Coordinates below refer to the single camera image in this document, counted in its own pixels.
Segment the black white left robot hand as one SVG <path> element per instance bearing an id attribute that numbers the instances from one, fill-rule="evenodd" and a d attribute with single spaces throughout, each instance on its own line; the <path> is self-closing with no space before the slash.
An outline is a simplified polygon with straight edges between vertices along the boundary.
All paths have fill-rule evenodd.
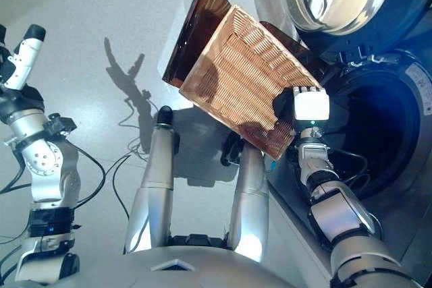
<path id="1" fill-rule="evenodd" d="M 37 24 L 27 29 L 17 47 L 5 47 L 7 28 L 1 26 L 1 121 L 6 124 L 14 113 L 27 109 L 45 109 L 39 91 L 27 85 L 27 79 L 45 39 L 46 30 Z"/>

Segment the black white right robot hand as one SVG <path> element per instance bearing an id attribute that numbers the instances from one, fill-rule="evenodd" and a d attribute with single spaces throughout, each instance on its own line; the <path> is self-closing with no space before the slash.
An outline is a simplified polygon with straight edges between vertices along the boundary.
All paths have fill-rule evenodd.
<path id="1" fill-rule="evenodd" d="M 329 96 L 324 88 L 295 86 L 293 95 L 293 126 L 297 132 L 321 125 L 329 120 Z"/>

